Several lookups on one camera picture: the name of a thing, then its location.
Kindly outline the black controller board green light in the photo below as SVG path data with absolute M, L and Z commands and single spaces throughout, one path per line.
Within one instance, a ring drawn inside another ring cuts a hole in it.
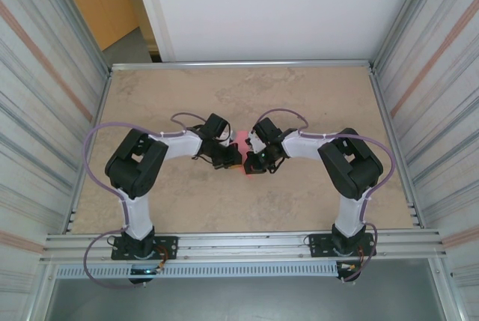
M 128 280 L 131 284 L 146 284 L 162 273 L 164 266 L 142 267 L 133 265 Z

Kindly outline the translucent corrugated enclosure panel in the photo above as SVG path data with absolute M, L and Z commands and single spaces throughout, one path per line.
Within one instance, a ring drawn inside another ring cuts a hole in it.
M 479 307 L 479 0 L 408 0 L 374 63 L 424 225 Z
M 0 301 L 64 226 L 108 76 L 73 0 L 0 0 Z

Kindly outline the wide aluminium mounting rail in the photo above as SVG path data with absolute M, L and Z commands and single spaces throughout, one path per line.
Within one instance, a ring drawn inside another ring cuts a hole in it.
M 311 257 L 308 231 L 272 233 L 179 233 L 176 262 L 299 260 Z M 81 263 L 95 235 L 67 234 L 46 238 L 42 264 Z M 379 230 L 377 260 L 444 258 L 446 250 L 437 230 Z

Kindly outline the pink cloth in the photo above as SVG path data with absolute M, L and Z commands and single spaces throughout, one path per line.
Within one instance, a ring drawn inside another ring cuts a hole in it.
M 250 146 L 246 143 L 248 138 L 248 131 L 240 130 L 236 132 L 235 142 L 238 144 L 238 150 L 242 155 L 242 163 L 245 163 L 247 159 L 247 152 L 250 151 Z

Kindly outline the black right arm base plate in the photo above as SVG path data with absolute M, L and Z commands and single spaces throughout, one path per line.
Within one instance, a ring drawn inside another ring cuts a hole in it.
M 362 250 L 368 256 L 374 245 L 372 233 L 363 233 L 352 238 L 342 234 L 317 233 L 307 236 L 312 257 L 358 257 Z

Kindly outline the white door frame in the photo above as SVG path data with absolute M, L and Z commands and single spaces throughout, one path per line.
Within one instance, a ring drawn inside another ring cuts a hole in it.
M 160 0 L 141 0 L 140 29 L 151 55 L 162 62 L 177 60 Z

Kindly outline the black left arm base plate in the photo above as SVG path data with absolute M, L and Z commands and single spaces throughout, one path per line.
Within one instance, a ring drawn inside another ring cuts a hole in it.
M 175 260 L 177 258 L 176 236 L 153 236 L 145 240 L 126 236 L 112 236 L 107 241 L 112 247 L 112 260 Z

